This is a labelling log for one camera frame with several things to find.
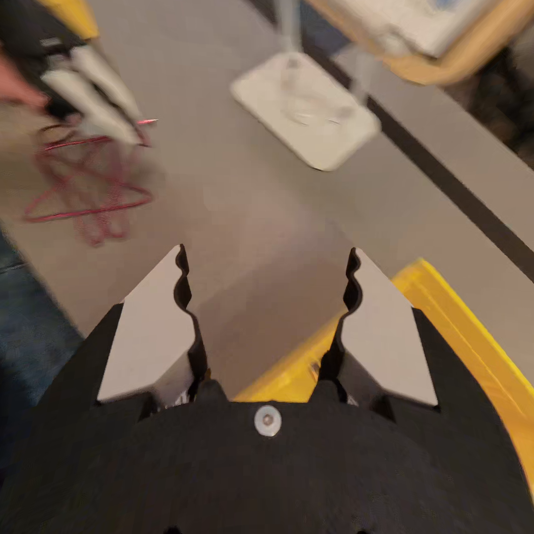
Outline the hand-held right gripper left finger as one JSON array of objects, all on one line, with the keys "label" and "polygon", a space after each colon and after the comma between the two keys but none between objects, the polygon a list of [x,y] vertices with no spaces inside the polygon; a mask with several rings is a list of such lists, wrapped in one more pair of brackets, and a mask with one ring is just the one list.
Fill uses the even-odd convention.
[{"label": "hand-held right gripper left finger", "polygon": [[184,245],[174,247],[130,291],[97,395],[99,403],[149,393],[157,403],[192,402],[208,364]]}]

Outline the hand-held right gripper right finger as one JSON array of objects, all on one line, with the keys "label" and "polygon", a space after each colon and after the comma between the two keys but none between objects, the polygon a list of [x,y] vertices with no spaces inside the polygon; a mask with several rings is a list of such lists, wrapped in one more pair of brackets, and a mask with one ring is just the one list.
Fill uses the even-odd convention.
[{"label": "hand-held right gripper right finger", "polygon": [[388,396],[437,407],[409,300],[359,248],[351,249],[345,274],[347,310],[322,357],[322,380],[359,407],[378,407]]}]

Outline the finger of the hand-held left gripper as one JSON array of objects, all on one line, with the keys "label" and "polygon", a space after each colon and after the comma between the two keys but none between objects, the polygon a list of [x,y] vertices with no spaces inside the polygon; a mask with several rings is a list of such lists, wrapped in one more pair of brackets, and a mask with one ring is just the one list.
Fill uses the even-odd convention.
[{"label": "finger of the hand-held left gripper", "polygon": [[47,70],[42,82],[63,97],[93,126],[125,146],[142,143],[136,128],[140,119],[130,119],[121,107],[83,74],[64,68]]},{"label": "finger of the hand-held left gripper", "polygon": [[130,119],[142,118],[133,93],[107,60],[91,45],[85,44],[71,48],[70,57],[78,72],[102,89]]}]

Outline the yellow plastic bin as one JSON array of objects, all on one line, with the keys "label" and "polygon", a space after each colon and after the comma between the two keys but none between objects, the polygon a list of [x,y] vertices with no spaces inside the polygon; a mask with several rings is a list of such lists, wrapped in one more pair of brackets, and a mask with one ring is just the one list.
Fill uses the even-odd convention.
[{"label": "yellow plastic bin", "polygon": [[39,1],[72,32],[84,40],[100,36],[94,13],[87,1]]},{"label": "yellow plastic bin", "polygon": [[[391,279],[436,327],[484,390],[504,423],[533,491],[533,386],[442,275],[419,259]],[[309,399],[320,358],[330,347],[333,318],[233,398],[236,402]]]}]

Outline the person's left hand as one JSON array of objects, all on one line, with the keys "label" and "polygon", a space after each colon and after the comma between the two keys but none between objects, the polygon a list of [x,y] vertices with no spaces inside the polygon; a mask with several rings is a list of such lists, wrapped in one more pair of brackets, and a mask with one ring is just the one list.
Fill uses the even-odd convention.
[{"label": "person's left hand", "polygon": [[16,66],[1,52],[1,102],[19,103],[42,111],[48,97],[26,82]]}]

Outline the person's legs in jeans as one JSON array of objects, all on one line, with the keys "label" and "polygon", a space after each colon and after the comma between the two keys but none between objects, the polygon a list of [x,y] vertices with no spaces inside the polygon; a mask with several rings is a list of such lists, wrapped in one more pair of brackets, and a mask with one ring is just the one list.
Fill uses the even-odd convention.
[{"label": "person's legs in jeans", "polygon": [[26,413],[82,342],[30,265],[1,232],[1,478]]}]

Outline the printed instruction sheet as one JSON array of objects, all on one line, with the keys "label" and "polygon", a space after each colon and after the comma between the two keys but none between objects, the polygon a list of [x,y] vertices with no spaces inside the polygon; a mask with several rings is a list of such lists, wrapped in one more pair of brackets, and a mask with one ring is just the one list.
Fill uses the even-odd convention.
[{"label": "printed instruction sheet", "polygon": [[438,58],[497,1],[337,1],[385,51]]}]

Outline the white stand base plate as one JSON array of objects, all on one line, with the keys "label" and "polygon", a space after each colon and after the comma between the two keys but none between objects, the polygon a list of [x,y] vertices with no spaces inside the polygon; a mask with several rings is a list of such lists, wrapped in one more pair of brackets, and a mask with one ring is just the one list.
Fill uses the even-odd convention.
[{"label": "white stand base plate", "polygon": [[246,72],[231,94],[313,169],[333,171],[376,137],[381,123],[311,57],[279,53]]}]

